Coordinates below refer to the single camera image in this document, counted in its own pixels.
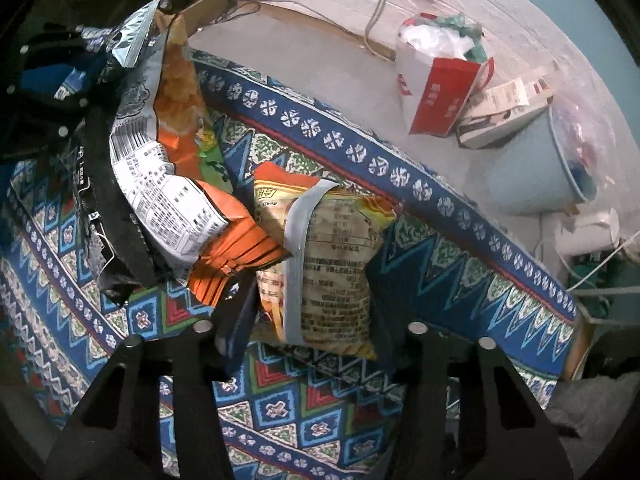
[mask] gray floor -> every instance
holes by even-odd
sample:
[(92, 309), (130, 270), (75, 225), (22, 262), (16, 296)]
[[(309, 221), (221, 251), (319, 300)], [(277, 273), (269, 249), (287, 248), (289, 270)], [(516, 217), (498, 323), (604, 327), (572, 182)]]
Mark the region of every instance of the gray floor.
[[(296, 91), (333, 105), (440, 173), (530, 252), (540, 240), (538, 216), (502, 216), (488, 205), (483, 175), (495, 150), (461, 149), (455, 136), (407, 135), (394, 64), (372, 56), (359, 43), (258, 13), (204, 28), (191, 37), (190, 45), (267, 73)], [(544, 262), (551, 271), (556, 270), (553, 259), (548, 262), (545, 258)]]

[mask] patterned tablecloth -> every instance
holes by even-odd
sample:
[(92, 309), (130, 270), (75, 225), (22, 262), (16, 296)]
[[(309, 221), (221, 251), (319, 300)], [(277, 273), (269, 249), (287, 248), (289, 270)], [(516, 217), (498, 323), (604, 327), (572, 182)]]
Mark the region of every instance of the patterned tablecloth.
[[(405, 213), (370, 277), (416, 319), (493, 337), (546, 405), (575, 313), (553, 277), (444, 179), (337, 110), (228, 60), (198, 51), (194, 59), (241, 200), (252, 202), (253, 170), (271, 160), (401, 202)], [(53, 161), (19, 164), (0, 218), (2, 322), (35, 397), (60, 427), (129, 333), (173, 335), (208, 309), (174, 282), (117, 308), (98, 293), (79, 242), (69, 175)], [(402, 402), (401, 387), (376, 363), (263, 344), (249, 347), (215, 393), (238, 479), (359, 478), (388, 443)], [(177, 474), (171, 378), (160, 394), (164, 465)]]

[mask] barcode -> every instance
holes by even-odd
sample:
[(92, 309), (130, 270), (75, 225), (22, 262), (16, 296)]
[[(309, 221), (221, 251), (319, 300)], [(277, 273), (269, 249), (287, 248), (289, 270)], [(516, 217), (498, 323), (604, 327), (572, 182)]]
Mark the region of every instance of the barcode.
[(119, 124), (111, 134), (111, 145), (113, 146), (115, 161), (122, 160), (148, 142), (146, 117), (138, 117), (132, 121)]

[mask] white wall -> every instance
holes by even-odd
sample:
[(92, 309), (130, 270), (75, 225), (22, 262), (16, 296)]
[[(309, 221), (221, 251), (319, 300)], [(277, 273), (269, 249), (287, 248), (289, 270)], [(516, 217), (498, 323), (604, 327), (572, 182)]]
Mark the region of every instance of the white wall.
[[(293, 0), (322, 12), (353, 32), (362, 33), (377, 0)], [(283, 4), (301, 12), (302, 7)], [(585, 94), (606, 112), (616, 133), (617, 150), (610, 169), (616, 185), (599, 196), (593, 209), (615, 206), (628, 230), (640, 228), (640, 152), (619, 107), (579, 49), (553, 21), (528, 0), (389, 0), (371, 37), (394, 46), (398, 25), (416, 12), (462, 12), (482, 24), (496, 60), (495, 81), (517, 76), (556, 59), (575, 77)]]

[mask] metal screw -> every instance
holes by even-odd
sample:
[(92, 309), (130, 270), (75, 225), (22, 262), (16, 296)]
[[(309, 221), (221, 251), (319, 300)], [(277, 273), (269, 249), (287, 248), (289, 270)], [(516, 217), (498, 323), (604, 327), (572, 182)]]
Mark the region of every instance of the metal screw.
[(198, 333), (198, 334), (203, 334), (205, 332), (208, 332), (209, 330), (211, 330), (213, 328), (213, 323), (210, 322), (207, 319), (201, 319), (200, 321), (196, 321), (193, 324), (193, 329)]
[(134, 346), (138, 346), (140, 343), (144, 342), (144, 340), (145, 339), (140, 334), (131, 334), (126, 336), (122, 343), (127, 348), (133, 348)]
[(428, 327), (420, 321), (414, 321), (409, 323), (408, 329), (413, 334), (422, 335), (427, 333)]
[(486, 336), (478, 339), (478, 344), (485, 350), (493, 350), (496, 347), (495, 341)]

